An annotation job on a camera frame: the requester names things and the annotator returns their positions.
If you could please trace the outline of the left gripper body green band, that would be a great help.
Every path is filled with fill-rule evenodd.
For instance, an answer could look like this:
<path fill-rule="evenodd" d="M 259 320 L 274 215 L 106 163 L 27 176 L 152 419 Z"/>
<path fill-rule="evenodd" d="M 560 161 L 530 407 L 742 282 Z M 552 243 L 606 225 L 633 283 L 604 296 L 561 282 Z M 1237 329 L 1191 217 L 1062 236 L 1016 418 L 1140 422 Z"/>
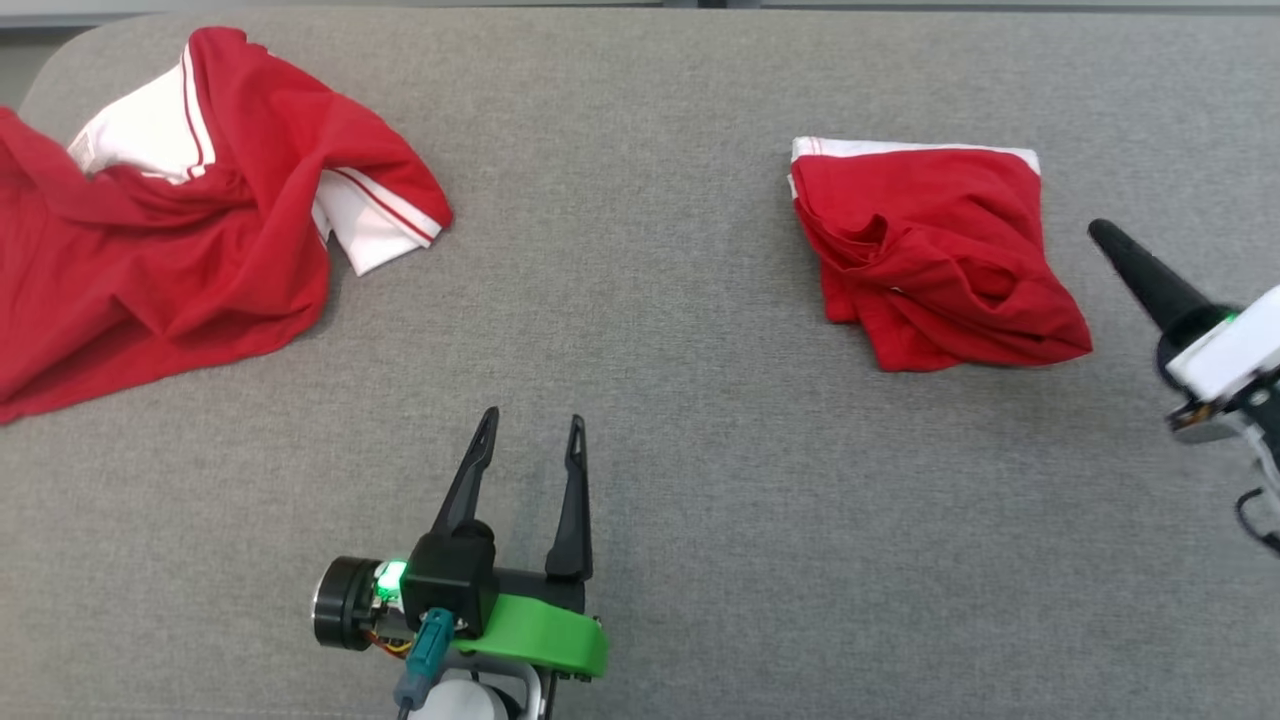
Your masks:
<path fill-rule="evenodd" d="M 335 559 L 312 597 L 316 641 L 364 651 L 378 647 L 404 662 L 417 632 L 408 628 L 401 596 L 404 560 Z M 554 676 L 585 682 L 605 674 L 608 639 L 600 621 L 585 614 L 585 584 L 531 571 L 499 569 L 499 596 L 489 625 L 476 639 L 456 623 L 449 651 L 465 659 L 526 664 Z"/>

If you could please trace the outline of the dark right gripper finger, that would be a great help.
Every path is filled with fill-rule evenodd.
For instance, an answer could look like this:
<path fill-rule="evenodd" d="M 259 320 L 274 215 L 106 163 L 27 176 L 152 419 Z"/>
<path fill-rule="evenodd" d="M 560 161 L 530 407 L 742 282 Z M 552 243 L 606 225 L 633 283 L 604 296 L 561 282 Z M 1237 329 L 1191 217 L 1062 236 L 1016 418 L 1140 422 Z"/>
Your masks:
<path fill-rule="evenodd" d="M 1239 307 L 1207 299 L 1110 220 L 1092 220 L 1088 234 L 1160 332 L 1155 350 L 1158 377 L 1166 386 L 1179 387 L 1181 383 L 1170 374 L 1169 364 L 1202 336 L 1235 316 Z"/>

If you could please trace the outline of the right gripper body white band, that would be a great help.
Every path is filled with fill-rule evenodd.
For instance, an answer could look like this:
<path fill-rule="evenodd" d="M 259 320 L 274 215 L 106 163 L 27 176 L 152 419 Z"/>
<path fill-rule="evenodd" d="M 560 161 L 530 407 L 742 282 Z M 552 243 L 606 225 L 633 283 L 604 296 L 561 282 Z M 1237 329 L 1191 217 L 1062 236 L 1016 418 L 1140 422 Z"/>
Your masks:
<path fill-rule="evenodd" d="M 1210 416 L 1233 415 L 1280 446 L 1280 284 L 1229 313 L 1166 370 Z"/>

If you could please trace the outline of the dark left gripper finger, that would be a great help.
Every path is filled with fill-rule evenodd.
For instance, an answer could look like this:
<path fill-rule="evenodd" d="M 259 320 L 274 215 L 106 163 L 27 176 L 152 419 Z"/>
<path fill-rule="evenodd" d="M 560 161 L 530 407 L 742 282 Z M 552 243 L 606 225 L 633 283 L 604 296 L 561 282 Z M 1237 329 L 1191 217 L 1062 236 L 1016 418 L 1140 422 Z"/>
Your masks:
<path fill-rule="evenodd" d="M 585 583 L 593 578 L 593 529 L 586 428 L 580 415 L 571 420 L 564 469 L 564 496 L 545 573 L 558 582 Z"/>
<path fill-rule="evenodd" d="M 499 409 L 486 409 L 431 525 L 433 534 L 451 536 L 465 523 L 476 519 L 480 484 L 492 462 L 498 425 Z"/>

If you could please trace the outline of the red garment with white band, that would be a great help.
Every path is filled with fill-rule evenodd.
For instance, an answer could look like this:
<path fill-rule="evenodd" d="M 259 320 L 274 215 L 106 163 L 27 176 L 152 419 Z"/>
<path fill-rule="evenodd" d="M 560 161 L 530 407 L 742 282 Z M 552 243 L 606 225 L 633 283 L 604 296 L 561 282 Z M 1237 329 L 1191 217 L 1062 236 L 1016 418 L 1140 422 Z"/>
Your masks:
<path fill-rule="evenodd" d="M 1051 366 L 1091 354 L 1050 266 L 1030 149 L 800 136 L 787 176 L 826 318 L 883 372 Z"/>

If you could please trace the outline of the red shirt with white sleeves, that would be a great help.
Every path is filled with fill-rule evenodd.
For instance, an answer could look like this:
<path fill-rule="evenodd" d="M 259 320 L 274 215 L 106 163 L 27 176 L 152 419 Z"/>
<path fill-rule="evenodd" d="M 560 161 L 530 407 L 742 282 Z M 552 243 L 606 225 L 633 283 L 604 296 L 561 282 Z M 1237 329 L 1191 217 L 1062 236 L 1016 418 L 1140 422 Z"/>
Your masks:
<path fill-rule="evenodd" d="M 364 275 L 452 219 L 401 135 L 242 29 L 196 29 L 68 146 L 0 106 L 0 424 L 271 354 L 332 247 Z"/>

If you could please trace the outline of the grey fabric sofa seat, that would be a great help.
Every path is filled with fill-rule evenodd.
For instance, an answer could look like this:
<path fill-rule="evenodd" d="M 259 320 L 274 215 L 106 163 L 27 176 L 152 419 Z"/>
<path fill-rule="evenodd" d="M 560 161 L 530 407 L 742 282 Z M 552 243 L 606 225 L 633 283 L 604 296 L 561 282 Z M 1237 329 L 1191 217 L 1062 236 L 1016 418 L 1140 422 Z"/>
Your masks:
<path fill-rule="evenodd" d="M 538 570 L 588 429 L 607 676 L 556 720 L 1280 720 L 1280 559 L 1187 447 L 1108 218 L 1211 297 L 1280 283 L 1280 14 L 261 8 L 90 31 L 69 140 L 202 26 L 420 151 L 454 224 L 264 356 L 0 428 L 0 720 L 392 720 L 328 650 L 339 555 L 406 553 L 483 411 L 479 516 Z M 826 320 L 801 135 L 1033 149 L 1093 352 L 879 372 Z"/>

